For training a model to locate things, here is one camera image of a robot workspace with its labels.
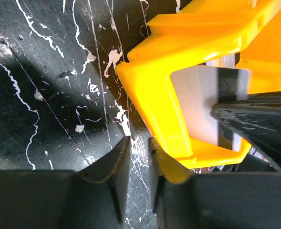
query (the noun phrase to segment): yellow plastic bracket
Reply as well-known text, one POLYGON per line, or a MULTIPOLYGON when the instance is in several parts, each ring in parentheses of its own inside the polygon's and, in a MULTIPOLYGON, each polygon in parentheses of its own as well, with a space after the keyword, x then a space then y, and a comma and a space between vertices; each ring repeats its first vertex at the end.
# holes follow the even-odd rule
POLYGON ((243 139, 233 152, 189 138, 171 73, 246 49, 280 9, 281 0, 193 0, 179 14, 153 18, 152 35, 117 66, 151 135, 187 168, 240 163, 251 145, 243 139))

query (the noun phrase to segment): table surface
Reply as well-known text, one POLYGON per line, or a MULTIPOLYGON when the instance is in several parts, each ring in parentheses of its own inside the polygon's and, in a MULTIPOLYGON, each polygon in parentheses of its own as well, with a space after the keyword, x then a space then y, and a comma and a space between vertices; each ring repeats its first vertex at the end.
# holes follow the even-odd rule
POLYGON ((78 171, 130 131, 125 228, 157 228, 149 133, 114 69, 147 21, 188 2, 0 0, 0 169, 78 171))

